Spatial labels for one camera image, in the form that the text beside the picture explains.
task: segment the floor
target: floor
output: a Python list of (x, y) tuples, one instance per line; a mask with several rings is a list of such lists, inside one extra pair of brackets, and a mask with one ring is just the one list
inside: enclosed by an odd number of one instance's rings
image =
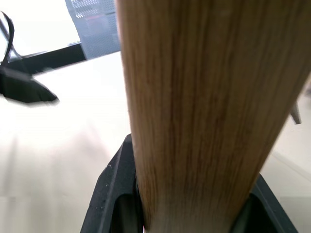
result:
[[(37, 76), (60, 98), (0, 98), (0, 232), (79, 232), (96, 180), (130, 132), (120, 54)], [(300, 233), (311, 232), (311, 99), (288, 119), (261, 173)]]

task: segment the metal mesh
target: metal mesh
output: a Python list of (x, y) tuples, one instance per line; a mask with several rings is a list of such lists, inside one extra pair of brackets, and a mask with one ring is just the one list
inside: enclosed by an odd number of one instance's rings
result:
[(120, 51), (113, 0), (65, 0), (87, 59)]

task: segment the wood grain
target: wood grain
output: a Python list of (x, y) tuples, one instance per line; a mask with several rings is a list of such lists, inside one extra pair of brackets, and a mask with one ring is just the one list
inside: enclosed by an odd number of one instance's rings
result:
[(149, 233), (227, 233), (311, 65), (311, 1), (117, 0)]

